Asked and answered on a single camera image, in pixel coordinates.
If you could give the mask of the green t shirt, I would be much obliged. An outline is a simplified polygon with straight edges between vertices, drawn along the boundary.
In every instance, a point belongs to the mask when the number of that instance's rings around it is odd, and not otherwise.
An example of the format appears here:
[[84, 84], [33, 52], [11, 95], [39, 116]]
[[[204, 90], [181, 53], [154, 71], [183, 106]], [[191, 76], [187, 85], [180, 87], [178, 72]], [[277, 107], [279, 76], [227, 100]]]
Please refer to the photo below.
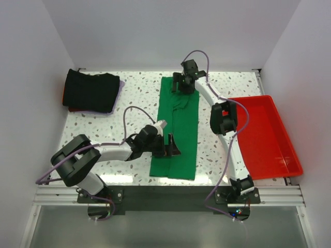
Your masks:
[[170, 179], [194, 180], [197, 161], [199, 93], [185, 95], [171, 92], [173, 79], [163, 77], [159, 94], [158, 120], [165, 120], [164, 143], [172, 134], [179, 151], [178, 156], [152, 157], [149, 175]]

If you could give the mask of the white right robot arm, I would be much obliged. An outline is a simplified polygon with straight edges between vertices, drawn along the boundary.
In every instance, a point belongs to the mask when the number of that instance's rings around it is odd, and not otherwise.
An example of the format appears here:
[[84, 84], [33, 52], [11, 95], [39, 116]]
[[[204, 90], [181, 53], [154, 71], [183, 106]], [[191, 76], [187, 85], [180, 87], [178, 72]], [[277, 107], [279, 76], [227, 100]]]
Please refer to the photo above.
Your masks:
[[181, 73], [173, 73], [172, 92], [180, 91], [188, 95], [198, 91], [211, 106], [210, 128], [228, 151], [224, 172], [228, 173], [231, 184], [229, 198], [242, 203], [254, 190], [238, 142], [238, 135], [248, 126], [249, 113], [241, 103], [223, 96], [208, 81], [207, 72], [199, 70], [193, 59], [183, 61], [181, 66]]

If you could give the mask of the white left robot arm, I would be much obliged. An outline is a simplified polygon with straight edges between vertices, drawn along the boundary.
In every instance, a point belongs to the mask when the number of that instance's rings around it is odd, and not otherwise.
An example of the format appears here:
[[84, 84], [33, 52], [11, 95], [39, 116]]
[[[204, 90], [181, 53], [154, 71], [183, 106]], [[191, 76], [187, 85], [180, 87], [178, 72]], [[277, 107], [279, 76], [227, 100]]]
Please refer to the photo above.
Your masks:
[[121, 143], [93, 144], [86, 135], [80, 134], [51, 158], [51, 164], [67, 187], [78, 186], [87, 192], [96, 203], [103, 202], [107, 195], [106, 183], [91, 172], [94, 165], [103, 161], [132, 161], [150, 152], [155, 158], [173, 157], [181, 154], [173, 134], [168, 134], [164, 143], [164, 121], [146, 125], [139, 133], [125, 138]]

